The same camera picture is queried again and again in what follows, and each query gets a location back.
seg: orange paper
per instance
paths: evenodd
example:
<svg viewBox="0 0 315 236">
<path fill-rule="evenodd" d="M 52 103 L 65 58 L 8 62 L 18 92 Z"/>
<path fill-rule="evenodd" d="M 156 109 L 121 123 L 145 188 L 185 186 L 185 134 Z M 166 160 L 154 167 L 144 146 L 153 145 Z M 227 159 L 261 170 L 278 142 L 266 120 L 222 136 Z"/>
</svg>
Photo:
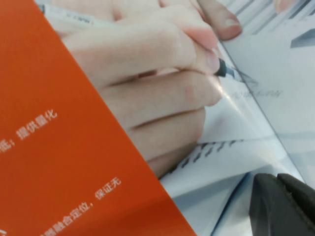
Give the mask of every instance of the orange paper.
<svg viewBox="0 0 315 236">
<path fill-rule="evenodd" d="M 195 235 L 34 2 L 0 31 L 0 236 Z"/>
</svg>

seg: pen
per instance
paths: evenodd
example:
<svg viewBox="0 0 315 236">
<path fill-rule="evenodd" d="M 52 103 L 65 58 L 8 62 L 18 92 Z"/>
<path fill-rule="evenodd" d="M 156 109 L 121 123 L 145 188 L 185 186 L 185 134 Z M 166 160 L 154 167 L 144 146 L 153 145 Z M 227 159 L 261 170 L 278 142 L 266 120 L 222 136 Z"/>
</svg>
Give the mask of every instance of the pen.
<svg viewBox="0 0 315 236">
<path fill-rule="evenodd" d="M 91 15 L 81 14 L 57 6 L 52 6 L 47 3 L 40 3 L 38 0 L 36 1 L 36 4 L 54 30 L 58 33 L 69 34 L 91 27 L 117 27 L 117 25 L 113 23 L 99 20 Z M 243 82 L 236 69 L 227 65 L 224 60 L 219 60 L 220 68 L 215 75 L 220 77 L 226 77 L 228 75 L 236 81 Z"/>
<path fill-rule="evenodd" d="M 80 30 L 99 27 L 117 27 L 117 25 L 64 8 L 35 1 L 50 25 L 58 33 L 70 34 Z"/>
<path fill-rule="evenodd" d="M 222 59 L 219 59 L 219 61 L 220 61 L 220 68 L 215 73 L 216 76 L 226 77 L 227 75 L 229 75 L 232 77 L 232 79 L 238 82 L 243 82 L 242 77 L 240 76 L 239 72 L 236 69 L 226 64 L 225 61 Z"/>
</svg>

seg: white pen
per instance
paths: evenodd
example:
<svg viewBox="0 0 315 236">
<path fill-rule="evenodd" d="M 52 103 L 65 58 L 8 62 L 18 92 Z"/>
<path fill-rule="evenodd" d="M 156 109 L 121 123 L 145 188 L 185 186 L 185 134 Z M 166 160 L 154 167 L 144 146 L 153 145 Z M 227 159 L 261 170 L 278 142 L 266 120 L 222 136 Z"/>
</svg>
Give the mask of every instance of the white pen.
<svg viewBox="0 0 315 236">
<path fill-rule="evenodd" d="M 40 3 L 40 1 L 35 2 L 53 29 L 61 34 L 70 34 L 89 28 L 117 27 L 116 24 L 97 19 L 91 15 Z"/>
</svg>

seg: hand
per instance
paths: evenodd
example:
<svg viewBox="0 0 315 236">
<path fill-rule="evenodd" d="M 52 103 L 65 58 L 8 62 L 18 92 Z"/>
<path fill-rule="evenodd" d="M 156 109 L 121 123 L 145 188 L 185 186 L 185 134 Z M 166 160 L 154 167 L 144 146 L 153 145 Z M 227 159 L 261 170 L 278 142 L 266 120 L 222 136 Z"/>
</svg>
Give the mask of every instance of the hand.
<svg viewBox="0 0 315 236">
<path fill-rule="evenodd" d="M 296 0 L 273 0 L 277 12 L 289 8 Z M 107 21 L 138 16 L 154 12 L 161 7 L 184 5 L 196 9 L 206 20 L 199 3 L 201 3 L 207 19 L 222 40 L 229 40 L 242 32 L 237 17 L 217 0 L 53 0 L 53 4 L 67 7 L 82 13 L 91 14 Z"/>
<path fill-rule="evenodd" d="M 121 22 L 63 38 L 158 177 L 191 151 L 203 131 L 204 106 L 221 97 L 211 75 L 219 67 L 211 27 L 183 7 L 160 11 L 127 26 Z M 213 45 L 200 46 L 205 35 L 212 35 Z M 164 68 L 177 71 L 153 73 Z"/>
</svg>

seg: finger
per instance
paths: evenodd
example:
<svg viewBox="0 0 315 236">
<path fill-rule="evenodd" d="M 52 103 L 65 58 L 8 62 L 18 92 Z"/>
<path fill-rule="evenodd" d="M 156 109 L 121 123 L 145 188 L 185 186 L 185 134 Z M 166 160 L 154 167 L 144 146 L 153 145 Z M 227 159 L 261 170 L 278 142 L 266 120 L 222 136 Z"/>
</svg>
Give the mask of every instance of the finger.
<svg viewBox="0 0 315 236">
<path fill-rule="evenodd" d="M 113 11 L 116 20 L 154 12 L 160 9 L 158 0 L 113 0 Z"/>
<path fill-rule="evenodd" d="M 100 95 L 121 126 L 127 129 L 212 106 L 221 98 L 219 86 L 214 76 L 186 71 L 112 86 Z"/>
<path fill-rule="evenodd" d="M 213 49 L 213 51 L 214 51 L 215 54 L 217 54 L 217 56 L 218 56 L 220 59 L 223 59 L 223 60 L 225 59 L 219 47 L 215 47 L 215 48 Z"/>
<path fill-rule="evenodd" d="M 131 131 L 128 135 L 146 161 L 195 143 L 202 135 L 205 111 L 179 114 L 157 120 Z"/>
<path fill-rule="evenodd" d="M 218 39 L 210 25 L 202 20 L 198 11 L 192 7 L 189 0 L 183 1 L 183 4 L 184 5 L 166 7 L 153 13 L 143 14 L 139 17 L 123 19 L 117 23 L 120 25 L 132 25 L 147 20 L 164 20 L 177 25 L 189 37 L 206 49 L 211 50 L 216 47 Z"/>
<path fill-rule="evenodd" d="M 52 5 L 67 8 L 83 14 L 93 15 L 99 19 L 113 22 L 115 20 L 112 2 L 109 0 L 52 0 Z"/>
<path fill-rule="evenodd" d="M 207 20 L 216 29 L 219 37 L 229 40 L 242 32 L 237 17 L 216 0 L 199 0 Z"/>
<path fill-rule="evenodd" d="M 165 74 L 169 74 L 169 73 L 174 73 L 174 72 L 178 72 L 179 70 L 176 68 L 166 68 L 166 69 L 161 69 L 157 71 L 157 75 L 165 75 Z"/>
<path fill-rule="evenodd" d="M 140 74 L 139 78 L 154 76 L 156 74 L 157 74 L 157 71 L 156 70 L 152 70 L 152 71 L 148 71 L 148 72 L 144 72 L 144 73 Z"/>
<path fill-rule="evenodd" d="M 186 7 L 193 7 L 190 0 L 159 0 L 161 7 L 167 7 L 172 5 L 183 5 Z"/>
<path fill-rule="evenodd" d="M 148 164 L 156 176 L 161 178 L 172 168 L 174 168 L 179 162 L 181 162 L 187 155 L 189 155 L 195 147 L 196 144 L 187 145 L 168 154 L 156 157 L 149 161 Z"/>
<path fill-rule="evenodd" d="M 200 4 L 198 3 L 197 0 L 190 0 L 191 4 L 194 6 L 194 8 L 199 12 L 199 14 L 201 15 L 202 19 L 204 21 L 206 21 L 206 16 L 200 6 Z"/>
<path fill-rule="evenodd" d="M 278 13 L 287 10 L 295 3 L 295 0 L 274 0 L 274 6 Z"/>
<path fill-rule="evenodd" d="M 156 69 L 175 67 L 213 74 L 220 66 L 214 52 L 163 21 L 89 29 L 63 42 L 97 88 Z"/>
<path fill-rule="evenodd" d="M 198 12 L 201 19 L 205 20 L 204 14 L 198 2 L 196 0 L 159 0 L 162 7 L 168 7 L 173 5 L 183 5 L 188 8 L 193 8 Z"/>
</svg>

